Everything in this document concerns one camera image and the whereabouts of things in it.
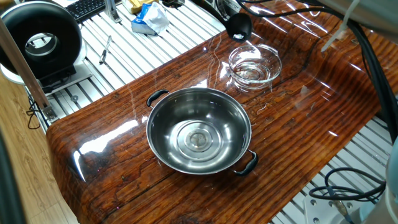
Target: glass bowl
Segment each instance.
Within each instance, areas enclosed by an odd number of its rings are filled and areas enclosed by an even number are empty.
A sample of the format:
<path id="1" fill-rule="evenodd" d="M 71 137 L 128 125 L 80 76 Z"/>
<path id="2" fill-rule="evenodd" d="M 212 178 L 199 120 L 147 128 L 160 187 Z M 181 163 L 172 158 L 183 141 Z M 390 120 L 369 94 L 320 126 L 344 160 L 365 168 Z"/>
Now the glass bowl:
<path id="1" fill-rule="evenodd" d="M 231 76 L 239 86 L 258 90 L 280 74 L 282 62 L 276 49 L 265 44 L 238 47 L 229 55 Z"/>

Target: pen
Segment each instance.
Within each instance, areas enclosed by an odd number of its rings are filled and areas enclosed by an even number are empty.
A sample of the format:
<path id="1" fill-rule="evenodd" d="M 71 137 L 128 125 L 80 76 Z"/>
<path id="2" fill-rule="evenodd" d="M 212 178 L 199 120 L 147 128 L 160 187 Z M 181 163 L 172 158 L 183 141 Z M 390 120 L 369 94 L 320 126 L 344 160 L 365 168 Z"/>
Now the pen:
<path id="1" fill-rule="evenodd" d="M 112 36 L 108 37 L 108 41 L 106 42 L 105 49 L 102 51 L 101 59 L 99 60 L 99 64 L 102 65 L 105 62 L 106 52 L 108 51 L 108 47 L 112 41 Z"/>

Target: wooden countertop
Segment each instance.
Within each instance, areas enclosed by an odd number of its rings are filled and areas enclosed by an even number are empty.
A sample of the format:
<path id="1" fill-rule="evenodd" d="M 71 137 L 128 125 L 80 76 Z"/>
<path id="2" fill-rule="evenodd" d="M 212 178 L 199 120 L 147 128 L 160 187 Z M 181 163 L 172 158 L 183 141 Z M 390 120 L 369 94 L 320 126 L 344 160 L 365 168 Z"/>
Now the wooden countertop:
<path id="1" fill-rule="evenodd" d="M 281 4 L 269 7 L 291 10 Z M 269 222 L 380 109 L 351 31 L 321 54 L 339 20 L 302 15 L 255 18 L 248 42 L 232 42 L 223 32 L 53 123 L 47 131 L 53 174 L 79 222 Z M 398 48 L 368 34 L 396 92 Z M 226 75 L 229 54 L 259 43 L 279 51 L 282 73 L 272 89 L 242 91 Z M 146 138 L 146 99 L 191 86 L 216 88 L 243 105 L 252 125 L 249 149 L 259 155 L 254 172 L 185 175 L 155 157 Z"/>

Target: pot handle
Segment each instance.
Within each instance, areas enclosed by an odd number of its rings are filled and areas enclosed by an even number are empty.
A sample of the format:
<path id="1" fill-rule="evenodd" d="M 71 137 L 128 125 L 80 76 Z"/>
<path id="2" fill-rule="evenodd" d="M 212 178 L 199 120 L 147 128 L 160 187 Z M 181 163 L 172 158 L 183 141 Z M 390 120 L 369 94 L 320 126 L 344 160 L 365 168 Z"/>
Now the pot handle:
<path id="1" fill-rule="evenodd" d="M 148 97 L 147 106 L 150 106 L 150 107 L 151 107 L 150 104 L 151 104 L 154 100 L 158 99 L 161 95 L 163 95 L 163 94 L 165 94 L 165 93 L 169 93 L 169 91 L 168 91 L 168 90 L 157 90 L 156 92 L 154 92 L 150 97 Z"/>
<path id="2" fill-rule="evenodd" d="M 244 170 L 243 171 L 233 170 L 233 172 L 238 176 L 248 175 L 252 170 L 254 170 L 257 163 L 259 162 L 259 156 L 255 152 L 250 151 L 249 149 L 248 149 L 248 151 L 251 152 L 252 159 L 248 162 L 248 164 L 246 165 Z"/>

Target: metal pot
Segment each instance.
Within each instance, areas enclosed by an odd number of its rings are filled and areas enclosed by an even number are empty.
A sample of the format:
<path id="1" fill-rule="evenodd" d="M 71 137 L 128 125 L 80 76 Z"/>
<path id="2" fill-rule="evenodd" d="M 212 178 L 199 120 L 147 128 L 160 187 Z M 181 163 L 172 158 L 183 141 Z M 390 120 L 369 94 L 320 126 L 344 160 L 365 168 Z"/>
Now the metal pot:
<path id="1" fill-rule="evenodd" d="M 164 93 L 169 95 L 153 108 L 150 104 Z M 186 174 L 215 174 L 246 151 L 252 154 L 251 161 L 243 171 L 234 172 L 247 175 L 257 165 L 257 154 L 248 150 L 249 117 L 229 95 L 210 88 L 159 90 L 148 98 L 147 106 L 153 109 L 147 123 L 149 146 L 169 167 Z"/>

